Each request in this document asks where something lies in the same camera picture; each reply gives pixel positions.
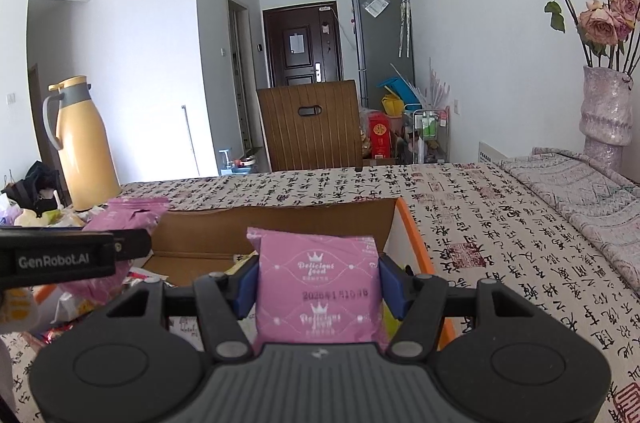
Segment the blue plastic dustpan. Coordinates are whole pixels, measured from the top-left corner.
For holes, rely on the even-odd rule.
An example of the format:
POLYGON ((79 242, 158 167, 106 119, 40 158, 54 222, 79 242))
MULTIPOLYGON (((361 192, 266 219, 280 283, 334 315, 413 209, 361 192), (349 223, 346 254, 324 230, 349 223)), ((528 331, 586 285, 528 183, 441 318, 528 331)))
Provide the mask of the blue plastic dustpan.
POLYGON ((384 88, 397 96, 405 104, 416 103, 416 95, 408 82, 401 76, 394 76, 378 83, 378 88, 384 88))

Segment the yellow thermos jug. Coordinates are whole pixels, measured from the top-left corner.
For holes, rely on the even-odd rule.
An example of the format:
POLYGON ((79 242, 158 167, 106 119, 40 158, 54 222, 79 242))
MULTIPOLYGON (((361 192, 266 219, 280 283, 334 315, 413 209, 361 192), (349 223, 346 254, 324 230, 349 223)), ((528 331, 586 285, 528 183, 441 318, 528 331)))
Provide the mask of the yellow thermos jug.
POLYGON ((87 210, 119 195, 110 145, 85 75, 49 86, 43 100, 44 131, 58 152, 70 201, 87 210))

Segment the pink textured vase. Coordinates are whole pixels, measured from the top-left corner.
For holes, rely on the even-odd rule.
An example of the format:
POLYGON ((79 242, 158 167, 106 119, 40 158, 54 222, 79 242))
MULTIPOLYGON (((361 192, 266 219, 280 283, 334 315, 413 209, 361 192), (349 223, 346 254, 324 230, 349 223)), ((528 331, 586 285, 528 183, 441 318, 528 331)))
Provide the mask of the pink textured vase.
POLYGON ((612 68, 584 68, 584 97, 579 130, 585 136, 584 153, 620 172, 623 154, 632 139, 632 87, 627 74, 612 68))

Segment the patterned fabric runner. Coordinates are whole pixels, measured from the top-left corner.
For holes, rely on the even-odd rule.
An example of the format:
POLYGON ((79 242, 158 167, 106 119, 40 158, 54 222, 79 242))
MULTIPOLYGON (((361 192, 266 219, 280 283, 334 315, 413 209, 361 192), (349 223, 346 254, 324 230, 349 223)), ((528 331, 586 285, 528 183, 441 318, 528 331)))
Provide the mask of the patterned fabric runner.
POLYGON ((639 186, 603 163, 561 149, 498 163, 568 221, 639 291, 639 186))

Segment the black bag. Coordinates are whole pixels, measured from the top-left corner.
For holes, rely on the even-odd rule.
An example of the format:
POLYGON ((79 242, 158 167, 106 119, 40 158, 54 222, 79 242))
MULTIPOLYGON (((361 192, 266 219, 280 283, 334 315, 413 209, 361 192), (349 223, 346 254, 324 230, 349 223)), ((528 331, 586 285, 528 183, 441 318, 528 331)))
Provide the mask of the black bag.
POLYGON ((23 179, 8 184, 2 192, 22 209, 29 209, 41 215, 58 209, 58 201, 53 192, 61 190, 60 173, 40 161, 35 161, 23 179))

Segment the brown woven chair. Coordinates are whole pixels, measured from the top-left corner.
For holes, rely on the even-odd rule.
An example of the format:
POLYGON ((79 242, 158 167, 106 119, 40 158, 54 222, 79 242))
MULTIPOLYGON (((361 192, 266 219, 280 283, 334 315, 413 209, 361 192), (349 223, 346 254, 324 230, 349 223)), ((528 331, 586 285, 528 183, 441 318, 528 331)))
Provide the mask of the brown woven chair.
POLYGON ((258 101, 273 172, 362 166, 352 80, 261 89, 258 101))

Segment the red cardboard pumpkin box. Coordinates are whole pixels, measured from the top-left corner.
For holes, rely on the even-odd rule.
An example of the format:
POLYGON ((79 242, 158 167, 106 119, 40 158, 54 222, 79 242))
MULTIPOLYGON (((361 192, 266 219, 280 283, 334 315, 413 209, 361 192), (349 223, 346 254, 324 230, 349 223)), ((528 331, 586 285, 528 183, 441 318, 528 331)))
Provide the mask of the red cardboard pumpkin box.
POLYGON ((152 253, 137 266, 174 285, 211 271, 234 273, 257 257, 250 293, 256 328, 267 342, 386 344, 398 328, 383 302, 378 260, 434 273, 401 198, 305 207, 245 206, 168 212, 152 233, 152 253))

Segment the cream fabric flower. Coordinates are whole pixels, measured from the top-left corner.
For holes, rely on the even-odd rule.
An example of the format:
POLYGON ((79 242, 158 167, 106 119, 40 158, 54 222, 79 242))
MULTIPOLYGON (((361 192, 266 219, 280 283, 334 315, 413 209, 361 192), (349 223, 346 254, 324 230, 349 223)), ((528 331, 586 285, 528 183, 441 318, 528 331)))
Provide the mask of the cream fabric flower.
POLYGON ((42 214, 37 214, 30 209, 24 209, 15 218, 14 226, 21 228, 47 227, 56 224, 61 218, 62 212, 59 209, 48 210, 42 214))

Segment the red gift box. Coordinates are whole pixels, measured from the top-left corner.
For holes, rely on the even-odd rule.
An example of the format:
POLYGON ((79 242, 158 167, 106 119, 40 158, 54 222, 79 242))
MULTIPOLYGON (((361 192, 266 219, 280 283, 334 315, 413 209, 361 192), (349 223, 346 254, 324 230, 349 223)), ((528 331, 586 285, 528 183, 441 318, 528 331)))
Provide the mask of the red gift box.
POLYGON ((392 157, 392 137, 390 122, 382 112, 373 112, 368 116, 371 156, 373 158, 392 157))

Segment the dark brown entrance door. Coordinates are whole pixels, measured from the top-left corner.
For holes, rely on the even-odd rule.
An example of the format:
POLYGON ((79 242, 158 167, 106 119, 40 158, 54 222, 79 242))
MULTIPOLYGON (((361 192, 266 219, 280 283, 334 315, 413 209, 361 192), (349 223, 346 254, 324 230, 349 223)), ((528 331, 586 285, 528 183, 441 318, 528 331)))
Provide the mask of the dark brown entrance door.
POLYGON ((335 1, 269 9, 262 18, 271 87, 343 79, 335 1))

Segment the pink snack bag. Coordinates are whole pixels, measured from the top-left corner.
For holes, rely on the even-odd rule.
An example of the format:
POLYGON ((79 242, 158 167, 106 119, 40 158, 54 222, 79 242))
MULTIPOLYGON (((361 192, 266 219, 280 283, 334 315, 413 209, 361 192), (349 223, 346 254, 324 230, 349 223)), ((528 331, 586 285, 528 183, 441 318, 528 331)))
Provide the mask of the pink snack bag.
POLYGON ((108 303, 122 289, 131 263, 151 252, 151 235, 160 218, 169 210, 168 198, 130 198, 121 196, 107 202, 106 209, 85 225, 85 231, 108 232, 119 247, 114 252, 115 271, 102 278, 61 283, 58 287, 95 304, 108 303))
POLYGON ((259 258, 255 348, 268 343, 388 342, 371 237, 250 228, 259 258))

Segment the grey refrigerator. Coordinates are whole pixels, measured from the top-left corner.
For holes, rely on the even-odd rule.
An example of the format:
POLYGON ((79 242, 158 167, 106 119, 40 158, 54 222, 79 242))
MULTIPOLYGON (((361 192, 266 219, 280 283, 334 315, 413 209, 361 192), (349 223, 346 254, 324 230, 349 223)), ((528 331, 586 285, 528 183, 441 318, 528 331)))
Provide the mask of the grey refrigerator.
POLYGON ((413 84, 412 26, 409 0, 352 0, 363 108, 383 110, 383 83, 402 76, 413 84))

